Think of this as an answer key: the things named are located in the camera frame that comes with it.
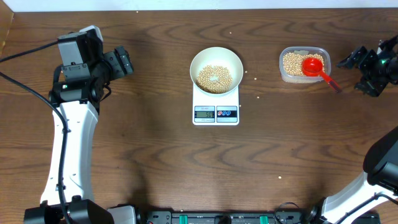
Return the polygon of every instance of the white wall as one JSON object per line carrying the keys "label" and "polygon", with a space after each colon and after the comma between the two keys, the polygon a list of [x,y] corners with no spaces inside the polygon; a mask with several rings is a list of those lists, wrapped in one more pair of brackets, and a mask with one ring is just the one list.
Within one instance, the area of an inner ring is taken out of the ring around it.
{"label": "white wall", "polygon": [[4,0],[4,2],[14,12],[398,7],[398,0]]}

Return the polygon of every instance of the wooden tabletop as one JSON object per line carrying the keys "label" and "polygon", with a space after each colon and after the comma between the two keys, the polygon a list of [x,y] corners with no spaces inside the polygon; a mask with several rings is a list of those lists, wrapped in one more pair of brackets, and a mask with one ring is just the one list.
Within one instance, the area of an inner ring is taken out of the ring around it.
{"label": "wooden tabletop", "polygon": [[[397,9],[17,13],[2,57],[92,24],[105,51],[129,51],[136,71],[112,82],[93,140],[92,184],[104,208],[255,211],[288,201],[305,208],[358,176],[368,149],[398,125],[398,87],[364,96],[353,90],[359,70],[334,66],[339,95],[325,83],[285,83],[279,55],[290,46],[321,47],[335,65],[356,47],[376,49],[397,34],[397,22]],[[212,46],[235,51],[248,71],[235,127],[192,124],[190,63]],[[61,63],[52,47],[0,71],[47,96]],[[3,79],[0,142],[0,222],[20,223],[44,191],[53,118]],[[398,219],[389,202],[376,210],[383,223]]]}

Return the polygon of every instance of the bowl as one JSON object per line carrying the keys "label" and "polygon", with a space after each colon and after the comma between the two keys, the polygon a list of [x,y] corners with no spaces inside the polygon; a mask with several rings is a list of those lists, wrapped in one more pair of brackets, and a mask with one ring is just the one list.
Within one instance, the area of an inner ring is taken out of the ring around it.
{"label": "bowl", "polygon": [[284,68],[284,55],[287,53],[297,53],[302,55],[307,54],[318,54],[323,57],[323,66],[325,68],[325,73],[330,75],[331,72],[331,63],[330,56],[328,52],[319,47],[288,47],[282,51],[279,56],[279,70],[280,75],[282,76],[283,81],[289,83],[316,83],[323,80],[322,77],[306,77],[299,75],[289,75]]}
{"label": "bowl", "polygon": [[[203,68],[207,65],[222,66],[226,67],[229,70],[232,76],[232,84],[229,86],[227,92],[209,93],[197,86],[197,78],[199,76],[199,72],[202,71]],[[228,93],[231,93],[241,83],[241,80],[243,78],[243,64],[241,59],[239,59],[239,57],[231,50],[225,49],[223,47],[210,47],[202,50],[201,52],[199,52],[199,54],[195,56],[195,58],[193,58],[190,68],[190,74],[195,87],[204,94],[210,96],[225,96]]]}

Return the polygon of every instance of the kitchen scale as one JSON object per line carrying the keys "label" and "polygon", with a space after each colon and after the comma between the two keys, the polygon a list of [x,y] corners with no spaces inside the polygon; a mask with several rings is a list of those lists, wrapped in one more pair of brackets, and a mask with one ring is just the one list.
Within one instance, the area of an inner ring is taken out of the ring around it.
{"label": "kitchen scale", "polygon": [[[226,93],[208,93],[196,84],[199,72],[207,65],[226,67],[232,84]],[[239,88],[243,77],[243,65],[232,51],[222,47],[202,50],[192,60],[191,79],[193,82],[192,123],[194,125],[233,126],[239,124]]]}

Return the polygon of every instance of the red measuring spoon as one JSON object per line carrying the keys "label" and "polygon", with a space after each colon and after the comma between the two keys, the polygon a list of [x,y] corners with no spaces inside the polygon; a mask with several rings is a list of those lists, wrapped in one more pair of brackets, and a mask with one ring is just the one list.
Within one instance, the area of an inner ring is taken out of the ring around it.
{"label": "red measuring spoon", "polygon": [[303,73],[308,77],[317,77],[321,76],[327,84],[329,84],[332,89],[335,90],[336,93],[341,92],[341,88],[337,85],[337,82],[334,81],[330,76],[328,76],[325,72],[323,72],[323,64],[319,59],[316,58],[307,58],[303,61]]}

